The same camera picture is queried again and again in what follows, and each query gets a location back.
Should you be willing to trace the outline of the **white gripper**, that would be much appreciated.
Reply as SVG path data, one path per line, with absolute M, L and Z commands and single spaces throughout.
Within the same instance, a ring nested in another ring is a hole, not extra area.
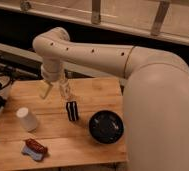
M 59 66 L 41 66 L 41 75 L 44 80 L 39 84 L 39 95 L 45 99 L 51 91 L 53 85 L 49 82 L 56 82 L 61 77 L 62 69 Z

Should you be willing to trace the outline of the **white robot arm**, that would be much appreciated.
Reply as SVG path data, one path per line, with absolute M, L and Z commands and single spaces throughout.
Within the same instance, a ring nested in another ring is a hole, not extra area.
M 123 94 L 127 171 L 189 171 L 189 66 L 174 53 L 75 43 L 61 27 L 33 40 L 45 80 L 64 60 L 127 80 Z

